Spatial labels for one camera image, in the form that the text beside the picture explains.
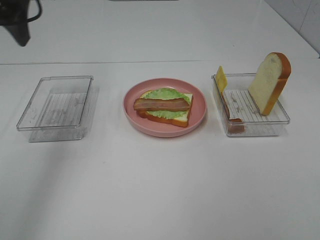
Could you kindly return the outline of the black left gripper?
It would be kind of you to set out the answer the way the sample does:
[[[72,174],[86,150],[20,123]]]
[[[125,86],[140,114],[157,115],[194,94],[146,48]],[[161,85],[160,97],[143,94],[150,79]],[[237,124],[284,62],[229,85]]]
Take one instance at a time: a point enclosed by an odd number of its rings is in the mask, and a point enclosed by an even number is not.
[[[3,26],[21,47],[30,40],[29,0],[0,0],[0,25]]]

